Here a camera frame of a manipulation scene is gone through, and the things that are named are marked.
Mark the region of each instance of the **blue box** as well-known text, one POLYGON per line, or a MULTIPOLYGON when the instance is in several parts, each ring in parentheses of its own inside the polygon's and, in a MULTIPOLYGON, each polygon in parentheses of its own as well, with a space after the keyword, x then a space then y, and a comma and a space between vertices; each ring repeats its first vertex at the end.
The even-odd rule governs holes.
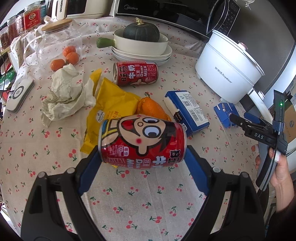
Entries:
POLYGON ((227 128, 230 126, 235 126, 234 123, 232 123, 229 119, 229 116, 231 114, 235 114, 239 116, 234 104, 232 103, 220 103, 216 106, 214 106, 214 110, 216 112, 216 115, 218 116, 220 122, 222 125, 227 128))
POLYGON ((184 126, 187 136, 210 125, 207 117, 188 91, 168 91, 163 101, 176 122, 184 126))

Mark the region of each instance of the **orange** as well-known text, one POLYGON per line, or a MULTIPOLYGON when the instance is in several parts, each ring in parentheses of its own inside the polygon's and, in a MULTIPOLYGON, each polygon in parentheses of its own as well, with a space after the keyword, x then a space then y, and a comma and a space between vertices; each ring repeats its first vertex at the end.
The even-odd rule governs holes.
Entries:
POLYGON ((61 69, 65 65, 65 61, 63 59, 55 59, 51 62, 50 68, 52 71, 57 71, 58 69, 61 69))
POLYGON ((69 53, 66 57, 66 62, 69 64, 77 64, 79 61, 79 55, 76 52, 69 53))
POLYGON ((158 119, 171 121, 170 117, 165 113, 163 108, 149 97, 140 99, 137 114, 148 115, 158 119))
POLYGON ((63 56, 67 57, 67 55, 72 52, 76 52, 75 46, 73 46, 73 45, 68 46, 63 50, 63 56))

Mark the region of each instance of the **midea logo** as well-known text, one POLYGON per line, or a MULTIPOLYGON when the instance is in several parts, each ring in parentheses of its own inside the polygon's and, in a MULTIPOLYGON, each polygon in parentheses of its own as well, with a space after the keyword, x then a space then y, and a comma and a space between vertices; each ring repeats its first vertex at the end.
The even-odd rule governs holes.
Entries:
POLYGON ((137 7, 131 7, 130 5, 124 5, 124 9, 132 9, 132 10, 138 10, 138 8, 137 7))

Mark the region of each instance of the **white bowl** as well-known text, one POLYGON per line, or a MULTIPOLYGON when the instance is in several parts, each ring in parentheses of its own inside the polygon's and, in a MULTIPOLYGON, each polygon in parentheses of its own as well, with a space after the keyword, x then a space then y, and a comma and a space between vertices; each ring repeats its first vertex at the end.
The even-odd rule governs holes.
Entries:
POLYGON ((133 60, 133 61, 141 61, 141 60, 144 60, 144 61, 150 61, 150 62, 162 62, 162 61, 165 61, 167 60, 169 56, 167 57, 164 57, 164 58, 159 58, 159 59, 154 59, 154 58, 135 58, 135 57, 130 57, 130 56, 126 56, 126 55, 123 55, 121 53, 118 53, 116 52, 114 49, 112 49, 112 52, 122 58, 127 58, 127 59, 130 59, 130 60, 133 60))
POLYGON ((164 59, 164 58, 167 58, 169 57, 171 54, 172 54, 172 48, 168 45, 164 51, 164 53, 162 55, 157 55, 157 56, 150 56, 150 55, 139 55, 139 54, 131 54, 131 53, 126 53, 126 52, 123 52, 123 51, 120 51, 114 47, 112 47, 113 51, 118 53, 118 54, 121 54, 123 56, 126 56, 126 57, 132 57, 132 58, 140 58, 140 59, 164 59))
MULTIPOLYGON (((113 52, 113 54, 114 54, 114 57, 117 58, 119 61, 133 61, 130 58, 123 58, 114 52, 113 52)), ((151 61, 151 60, 147 60, 146 62, 155 62, 157 66, 161 66, 161 65, 167 63, 169 60, 170 60, 170 57, 168 57, 165 61, 161 61, 161 62, 155 62, 155 61, 151 61)))
POLYGON ((159 56, 164 53, 168 45, 168 38, 163 34, 160 34, 158 42, 147 42, 124 38, 123 31, 124 28, 116 30, 114 32, 114 39, 98 38, 97 47, 114 46, 126 53, 159 56))

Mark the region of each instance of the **spice jar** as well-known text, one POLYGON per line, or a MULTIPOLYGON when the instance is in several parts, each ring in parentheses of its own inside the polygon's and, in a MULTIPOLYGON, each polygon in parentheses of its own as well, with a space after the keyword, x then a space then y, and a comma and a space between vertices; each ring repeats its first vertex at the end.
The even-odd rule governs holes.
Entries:
POLYGON ((17 14, 16 22, 17 22, 17 33, 18 33, 18 35, 22 34, 23 31, 25 30, 24 12, 25 12, 25 10, 22 10, 17 14))
POLYGON ((25 7, 24 25, 26 32, 38 27, 41 24, 40 2, 34 2, 25 7))
POLYGON ((14 15, 7 21, 9 44, 18 36, 16 18, 17 16, 14 15))
POLYGON ((40 13, 41 13, 41 20, 46 16, 47 10, 46 10, 46 3, 45 0, 40 1, 40 13))
POLYGON ((0 27, 0 50, 3 51, 9 46, 7 23, 0 27))

